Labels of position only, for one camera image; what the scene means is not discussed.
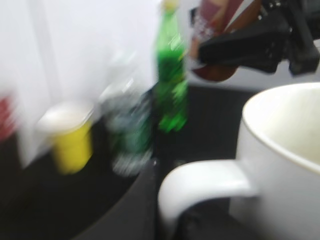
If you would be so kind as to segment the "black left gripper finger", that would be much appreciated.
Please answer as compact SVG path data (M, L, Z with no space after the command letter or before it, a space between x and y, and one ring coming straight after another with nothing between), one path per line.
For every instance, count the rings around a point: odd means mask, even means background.
M120 200L74 239L153 240L158 172L158 159L150 159Z

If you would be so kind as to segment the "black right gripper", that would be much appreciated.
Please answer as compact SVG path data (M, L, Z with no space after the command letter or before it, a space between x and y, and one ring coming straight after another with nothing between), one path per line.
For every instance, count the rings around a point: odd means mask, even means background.
M249 26L203 42L199 59L205 64L243 66L268 74L282 60L289 61L292 75L314 73L320 51L318 0L264 0L260 19Z

